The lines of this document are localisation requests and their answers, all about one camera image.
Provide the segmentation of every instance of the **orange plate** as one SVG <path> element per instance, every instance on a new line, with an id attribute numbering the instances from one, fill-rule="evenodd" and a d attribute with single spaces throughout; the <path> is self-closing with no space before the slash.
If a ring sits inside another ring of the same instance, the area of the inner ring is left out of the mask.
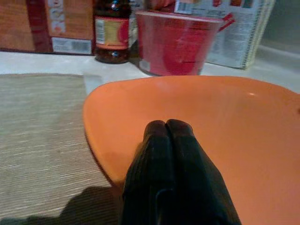
<path id="1" fill-rule="evenodd" d="M 256 80 L 167 76 L 108 83 L 86 99 L 96 159 L 124 181 L 145 126 L 191 124 L 223 175 L 243 225 L 300 224 L 300 97 Z"/>

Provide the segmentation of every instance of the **countertop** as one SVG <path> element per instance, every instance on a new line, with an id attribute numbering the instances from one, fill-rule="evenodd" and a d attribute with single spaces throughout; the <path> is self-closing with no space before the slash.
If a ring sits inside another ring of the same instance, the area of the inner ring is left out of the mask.
<path id="1" fill-rule="evenodd" d="M 59 73 L 83 75 L 86 91 L 119 80 L 150 77 L 128 62 L 104 64 L 93 56 L 0 52 L 0 74 Z M 300 55 L 259 46 L 254 63 L 235 69 L 205 63 L 201 75 L 240 76 L 277 84 L 300 92 Z"/>

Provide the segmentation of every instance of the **barcode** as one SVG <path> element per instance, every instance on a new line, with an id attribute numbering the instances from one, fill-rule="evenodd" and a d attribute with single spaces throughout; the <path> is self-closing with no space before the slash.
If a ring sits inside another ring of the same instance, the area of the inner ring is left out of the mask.
<path id="1" fill-rule="evenodd" d="M 105 29 L 104 29 L 104 20 L 96 19 L 95 21 L 95 30 L 96 30 L 96 42 L 98 44 L 105 44 Z"/>
<path id="2" fill-rule="evenodd" d="M 176 1 L 175 12 L 182 14 L 192 14 L 193 4 L 192 3 L 183 3 L 180 1 Z"/>
<path id="3" fill-rule="evenodd" d="M 81 53 L 85 53 L 90 49 L 90 43 L 87 42 L 72 41 L 71 46 L 72 50 Z"/>
<path id="4" fill-rule="evenodd" d="M 140 65 L 141 69 L 144 69 L 146 71 L 150 71 L 150 63 L 149 62 L 147 62 L 145 60 L 141 60 L 139 65 Z"/>
<path id="5" fill-rule="evenodd" d="M 91 41 L 69 39 L 61 37 L 52 38 L 53 51 L 56 53 L 91 54 Z"/>

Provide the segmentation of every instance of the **woven placemat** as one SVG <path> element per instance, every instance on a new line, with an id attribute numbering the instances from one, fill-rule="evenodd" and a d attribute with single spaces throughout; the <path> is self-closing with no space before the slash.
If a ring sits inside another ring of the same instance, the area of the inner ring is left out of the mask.
<path id="1" fill-rule="evenodd" d="M 0 225 L 117 224 L 84 136 L 82 76 L 0 76 Z"/>

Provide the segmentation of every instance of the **brown bottle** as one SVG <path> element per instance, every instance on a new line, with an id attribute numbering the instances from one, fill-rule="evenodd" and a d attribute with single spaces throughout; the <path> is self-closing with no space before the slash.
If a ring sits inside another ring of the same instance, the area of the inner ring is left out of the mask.
<path id="1" fill-rule="evenodd" d="M 94 8 L 96 60 L 106 63 L 128 61 L 129 0 L 97 0 Z"/>

